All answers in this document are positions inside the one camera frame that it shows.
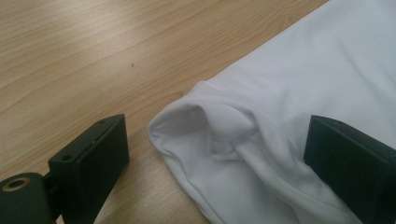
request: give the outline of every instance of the tabletop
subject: tabletop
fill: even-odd
[[[95,223],[207,223],[147,125],[325,2],[0,1],[0,180],[44,175],[91,124],[124,114],[130,163]]]

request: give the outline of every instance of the light brown wood surface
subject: light brown wood surface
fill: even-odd
[[[131,161],[95,222],[207,223],[150,144],[149,121],[324,2],[1,1],[0,180],[44,175],[91,124],[123,113]]]

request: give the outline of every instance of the crumpled fabric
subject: crumpled fabric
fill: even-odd
[[[396,2],[332,0],[168,105],[149,139],[212,223],[361,223],[304,164],[311,115],[396,148]]]

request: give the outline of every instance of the white cloth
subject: white cloth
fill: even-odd
[[[151,143],[213,223],[361,223],[304,164],[311,115],[396,147],[396,1],[333,0],[167,106]]]

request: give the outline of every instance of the folded cloth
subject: folded cloth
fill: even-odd
[[[396,148],[396,2],[332,0],[148,126],[213,223],[361,223],[304,164],[311,115]]]

